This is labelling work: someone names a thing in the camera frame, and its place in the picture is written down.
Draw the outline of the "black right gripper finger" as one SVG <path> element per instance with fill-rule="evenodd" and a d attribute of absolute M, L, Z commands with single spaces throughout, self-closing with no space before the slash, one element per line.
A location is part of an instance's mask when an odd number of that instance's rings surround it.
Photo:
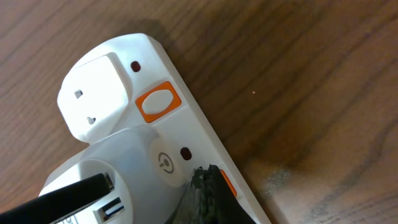
<path fill-rule="evenodd" d="M 254 220 L 239 204 L 221 169 L 210 165 L 194 170 L 167 224 L 250 224 Z"/>

